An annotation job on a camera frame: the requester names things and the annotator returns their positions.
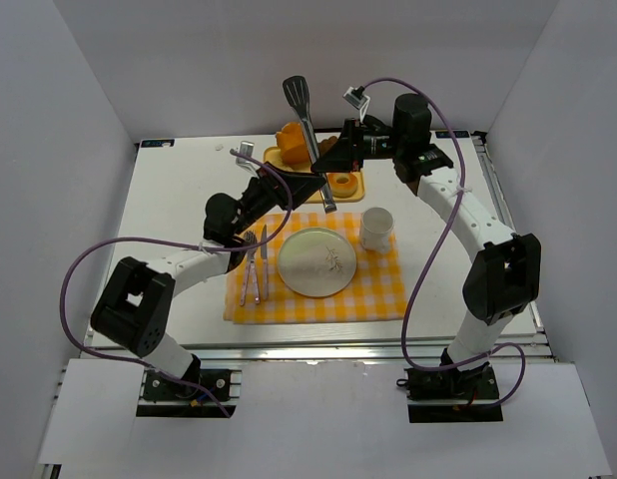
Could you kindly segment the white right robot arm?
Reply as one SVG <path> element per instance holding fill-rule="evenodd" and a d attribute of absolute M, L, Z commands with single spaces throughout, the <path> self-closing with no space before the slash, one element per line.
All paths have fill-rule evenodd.
<path fill-rule="evenodd" d="M 455 374 L 478 372 L 505 326 L 538 295 L 540 242 L 492 216 L 468 190 L 464 166 L 431 139 L 432 115 L 422 96 L 398 96 L 389 126 L 365 113 L 369 98 L 363 88 L 348 90 L 344 98 L 361 115 L 345 121 L 338 140 L 314 168 L 348 173 L 360 170 L 366 160 L 390 159 L 400 181 L 446 222 L 471 268 L 462 287 L 466 316 L 442 363 Z"/>

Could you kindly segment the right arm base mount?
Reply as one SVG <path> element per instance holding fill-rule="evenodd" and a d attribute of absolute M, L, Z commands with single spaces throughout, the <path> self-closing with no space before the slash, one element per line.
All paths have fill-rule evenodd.
<path fill-rule="evenodd" d="M 460 368 L 422 371 L 407 368 L 396 386 L 406 392 L 413 424 L 501 422 L 503 413 L 494 370 L 488 361 Z"/>

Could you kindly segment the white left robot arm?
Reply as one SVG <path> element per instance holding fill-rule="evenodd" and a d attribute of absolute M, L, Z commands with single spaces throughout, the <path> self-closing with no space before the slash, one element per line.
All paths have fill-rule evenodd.
<path fill-rule="evenodd" d="M 273 167 L 250 178 L 238 199 L 212 195 L 205 205 L 203 242 L 149 262 L 118 261 L 92 312 L 91 327 L 150 366 L 188 383 L 200 381 L 200 359 L 166 332 L 173 299 L 239 266 L 249 242 L 241 237 L 273 207 L 302 205 L 326 179 Z"/>

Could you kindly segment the metal serving tongs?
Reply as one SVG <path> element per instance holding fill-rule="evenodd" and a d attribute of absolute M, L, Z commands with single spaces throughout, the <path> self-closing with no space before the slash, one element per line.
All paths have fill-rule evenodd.
<path fill-rule="evenodd" d="M 308 148 L 309 160 L 314 165 L 319 158 L 319 150 L 309 113 L 308 82 L 304 76 L 294 75 L 284 79 L 282 86 L 288 104 L 299 119 Z M 327 176 L 324 173 L 319 173 L 319 175 L 324 179 L 324 184 L 319 190 L 324 211 L 327 214 L 334 213 L 337 207 Z"/>

